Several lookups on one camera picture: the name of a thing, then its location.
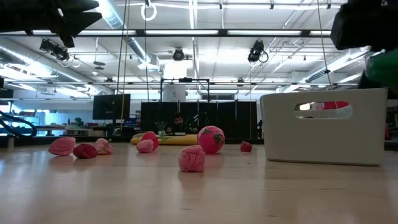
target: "man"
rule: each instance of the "man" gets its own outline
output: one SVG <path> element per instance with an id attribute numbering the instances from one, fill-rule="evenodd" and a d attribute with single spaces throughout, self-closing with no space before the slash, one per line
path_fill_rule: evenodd
<path id="1" fill-rule="evenodd" d="M 187 133 L 187 134 L 193 134 L 197 133 L 198 129 L 197 128 L 191 128 L 187 125 L 184 124 L 184 119 L 182 118 L 181 113 L 176 113 L 174 115 L 174 125 L 171 127 L 168 127 L 166 129 L 166 133 Z"/>

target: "spotlight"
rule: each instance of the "spotlight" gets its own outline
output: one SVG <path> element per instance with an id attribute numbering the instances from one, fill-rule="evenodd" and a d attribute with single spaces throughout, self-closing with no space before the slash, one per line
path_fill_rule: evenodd
<path id="1" fill-rule="evenodd" d="M 175 49 L 175 52 L 173 54 L 173 59 L 175 61 L 182 61 L 184 59 L 185 55 L 184 52 L 182 52 L 182 49 Z"/>
<path id="2" fill-rule="evenodd" d="M 70 58 L 67 48 L 53 44 L 50 40 L 43 40 L 40 45 L 40 50 L 45 53 L 50 53 L 61 62 L 67 62 Z"/>
<path id="3" fill-rule="evenodd" d="M 267 55 L 267 60 L 265 61 L 260 60 L 263 54 Z M 262 63 L 266 63 L 268 61 L 268 54 L 267 52 L 264 51 L 264 44 L 262 43 L 262 40 L 256 40 L 256 43 L 254 43 L 253 48 L 250 49 L 248 60 L 250 64 L 256 63 L 258 61 Z"/>

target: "yellow inflatable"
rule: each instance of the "yellow inflatable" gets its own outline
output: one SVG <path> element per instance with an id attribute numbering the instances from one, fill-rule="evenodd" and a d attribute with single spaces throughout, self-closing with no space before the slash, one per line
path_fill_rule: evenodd
<path id="1" fill-rule="evenodd" d="M 138 144 L 141 140 L 139 138 L 132 138 L 130 143 L 135 145 Z M 166 140 L 159 140 L 160 145 L 172 145 L 172 146 L 192 146 L 196 145 L 198 142 L 198 135 L 197 134 L 188 134 L 186 136 L 175 136 L 171 138 L 167 138 Z"/>

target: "pink ball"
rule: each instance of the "pink ball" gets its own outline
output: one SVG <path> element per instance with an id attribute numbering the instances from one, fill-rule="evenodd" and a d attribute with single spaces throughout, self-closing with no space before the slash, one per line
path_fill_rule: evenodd
<path id="1" fill-rule="evenodd" d="M 206 153 L 219 152 L 225 143 L 223 130 L 216 126 L 206 126 L 198 134 L 198 144 Z"/>
<path id="2" fill-rule="evenodd" d="M 95 142 L 95 148 L 97 148 L 98 155 L 111 155 L 113 154 L 113 147 L 108 143 L 108 140 L 99 138 Z"/>
<path id="3" fill-rule="evenodd" d="M 140 153 L 150 153 L 154 150 L 154 142 L 150 139 L 143 140 L 137 144 L 137 150 Z"/>
<path id="4" fill-rule="evenodd" d="M 178 163 L 183 172 L 203 172 L 205 152 L 200 146 L 188 146 L 182 150 Z"/>
<path id="5" fill-rule="evenodd" d="M 142 136 L 141 141 L 148 140 L 148 139 L 152 140 L 152 142 L 154 143 L 154 149 L 153 150 L 157 149 L 157 147 L 159 146 L 159 140 L 157 139 L 156 134 L 153 131 L 146 132 Z"/>
<path id="6" fill-rule="evenodd" d="M 56 156 L 69 156 L 75 147 L 76 139 L 64 137 L 51 143 L 49 153 Z"/>
<path id="7" fill-rule="evenodd" d="M 80 144 L 73 149 L 73 155 L 79 159 L 95 158 L 97 154 L 97 149 L 91 144 Z"/>

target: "computer monitor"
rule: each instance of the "computer monitor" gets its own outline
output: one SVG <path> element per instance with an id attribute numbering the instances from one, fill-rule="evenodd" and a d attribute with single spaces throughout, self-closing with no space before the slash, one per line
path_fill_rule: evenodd
<path id="1" fill-rule="evenodd" d="M 123 95 L 94 96 L 93 119 L 121 119 Z M 130 118 L 130 94 L 124 95 L 123 119 Z"/>

